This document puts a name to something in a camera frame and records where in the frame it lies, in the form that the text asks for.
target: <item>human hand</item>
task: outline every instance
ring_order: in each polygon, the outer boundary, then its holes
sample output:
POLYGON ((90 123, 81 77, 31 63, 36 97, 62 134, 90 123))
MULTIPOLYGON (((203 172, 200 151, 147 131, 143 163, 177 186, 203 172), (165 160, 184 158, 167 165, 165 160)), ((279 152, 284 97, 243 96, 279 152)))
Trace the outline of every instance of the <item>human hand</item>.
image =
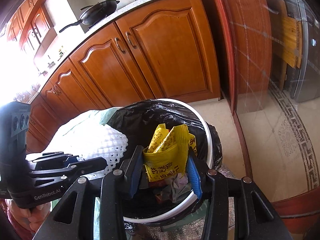
POLYGON ((31 232, 36 232, 50 213, 50 202, 32 210, 19 208, 12 199, 6 199, 5 202, 14 219, 31 232))

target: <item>finger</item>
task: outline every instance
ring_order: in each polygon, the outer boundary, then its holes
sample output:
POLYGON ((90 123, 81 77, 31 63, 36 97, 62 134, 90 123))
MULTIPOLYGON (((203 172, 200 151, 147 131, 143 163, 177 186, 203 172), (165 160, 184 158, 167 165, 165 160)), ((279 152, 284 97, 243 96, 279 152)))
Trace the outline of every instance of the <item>finger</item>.
POLYGON ((42 221, 38 221, 36 223, 30 223, 30 228, 33 230, 33 231, 38 231, 39 227, 42 225, 42 223, 44 222, 44 220, 42 221))
POLYGON ((47 216, 48 212, 50 211, 51 203, 43 204, 43 206, 37 207, 32 210, 31 217, 29 217, 29 221, 31 223, 36 223, 39 221, 44 220, 44 218, 47 216))
POLYGON ((13 199, 6 199, 5 202, 14 218, 31 217, 30 210, 19 208, 17 204, 13 201, 13 199))

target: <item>frying pan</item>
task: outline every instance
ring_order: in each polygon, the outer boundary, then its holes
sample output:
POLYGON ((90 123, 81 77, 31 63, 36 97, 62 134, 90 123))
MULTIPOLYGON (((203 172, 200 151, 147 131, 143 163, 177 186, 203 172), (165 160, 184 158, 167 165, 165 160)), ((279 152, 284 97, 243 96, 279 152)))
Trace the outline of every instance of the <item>frying pan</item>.
POLYGON ((59 33, 63 32, 66 28, 71 26, 76 26, 80 23, 84 25, 94 25, 96 22, 102 20, 103 18, 109 16, 110 14, 114 13, 117 9, 117 4, 120 1, 117 0, 105 0, 103 2, 97 3, 96 5, 88 5, 80 10, 88 8, 83 14, 80 16, 79 21, 75 23, 71 23, 65 27, 63 27, 59 33))

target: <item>red sleeve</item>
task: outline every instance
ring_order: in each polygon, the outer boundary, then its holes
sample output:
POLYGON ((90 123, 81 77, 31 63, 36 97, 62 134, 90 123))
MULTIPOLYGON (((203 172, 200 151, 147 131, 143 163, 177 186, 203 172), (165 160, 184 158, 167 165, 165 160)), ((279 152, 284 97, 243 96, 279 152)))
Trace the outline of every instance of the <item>red sleeve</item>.
POLYGON ((14 230, 17 232, 18 236, 20 236, 20 238, 22 240, 32 240, 33 234, 29 230, 27 230, 23 226, 21 226, 14 219, 14 217, 11 214, 9 208, 7 207, 4 199, 2 199, 2 198, 0 198, 0 206, 1 206, 2 210, 4 211, 4 213, 7 215, 8 220, 12 224, 12 226, 13 226, 14 230))

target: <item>decorative floor border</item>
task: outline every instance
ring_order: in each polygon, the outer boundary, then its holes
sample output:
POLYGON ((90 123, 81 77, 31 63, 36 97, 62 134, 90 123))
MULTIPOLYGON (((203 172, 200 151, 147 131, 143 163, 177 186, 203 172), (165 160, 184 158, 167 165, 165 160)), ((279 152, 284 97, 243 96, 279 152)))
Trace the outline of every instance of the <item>decorative floor border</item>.
POLYGON ((273 82, 269 82, 269 91, 279 104, 282 112, 291 125, 292 131, 298 142, 301 157, 306 171, 308 191, 319 186, 319 169, 315 151, 304 124, 287 96, 276 87, 273 82))

